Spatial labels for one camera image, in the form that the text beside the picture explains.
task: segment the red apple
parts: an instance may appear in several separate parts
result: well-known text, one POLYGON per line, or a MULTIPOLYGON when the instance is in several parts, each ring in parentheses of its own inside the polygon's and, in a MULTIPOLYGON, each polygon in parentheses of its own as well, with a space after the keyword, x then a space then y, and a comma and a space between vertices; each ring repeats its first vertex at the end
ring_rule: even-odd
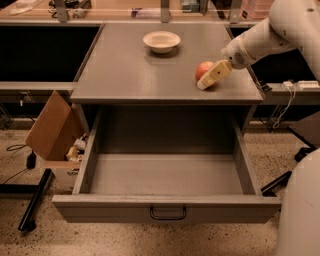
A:
POLYGON ((196 81, 197 82, 200 80, 202 75, 204 73, 206 73, 211 68, 212 65, 213 65, 212 61, 204 61, 198 65, 197 70, 196 70, 196 81))

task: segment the countertop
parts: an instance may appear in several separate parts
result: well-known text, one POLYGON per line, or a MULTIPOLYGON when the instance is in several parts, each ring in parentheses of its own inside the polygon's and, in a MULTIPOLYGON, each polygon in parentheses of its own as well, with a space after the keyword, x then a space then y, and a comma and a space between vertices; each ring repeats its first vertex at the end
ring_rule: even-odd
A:
POLYGON ((248 71, 234 70, 211 89, 196 87, 203 61, 222 58, 230 37, 215 23, 106 23, 75 85, 76 103, 168 103, 251 105, 262 102, 248 71), (142 39, 152 31, 176 33, 181 43, 168 54, 155 54, 142 39))

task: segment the power strip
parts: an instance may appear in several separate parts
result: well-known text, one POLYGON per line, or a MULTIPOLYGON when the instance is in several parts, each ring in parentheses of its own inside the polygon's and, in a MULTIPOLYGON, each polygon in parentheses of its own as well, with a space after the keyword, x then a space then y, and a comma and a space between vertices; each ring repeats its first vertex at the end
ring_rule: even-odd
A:
POLYGON ((298 87, 303 91, 320 90, 318 81, 299 81, 298 87))

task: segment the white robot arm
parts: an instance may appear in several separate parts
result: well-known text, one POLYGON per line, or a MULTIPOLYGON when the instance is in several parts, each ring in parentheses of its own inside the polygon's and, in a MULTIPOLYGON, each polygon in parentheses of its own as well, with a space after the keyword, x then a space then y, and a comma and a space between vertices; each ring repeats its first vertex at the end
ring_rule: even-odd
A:
POLYGON ((206 89, 232 68, 243 69, 268 55, 293 49, 299 49, 320 81, 320 0, 275 0, 269 18, 234 38, 222 50, 225 60, 215 63, 197 86, 206 89))

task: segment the white bowl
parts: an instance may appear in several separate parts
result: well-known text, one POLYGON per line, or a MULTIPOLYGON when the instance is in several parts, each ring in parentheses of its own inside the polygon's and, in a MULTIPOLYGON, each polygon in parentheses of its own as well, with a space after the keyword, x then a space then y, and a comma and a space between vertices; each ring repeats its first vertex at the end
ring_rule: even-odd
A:
POLYGON ((145 35, 143 42, 156 53, 168 53, 180 43, 180 37, 168 31, 156 31, 145 35))

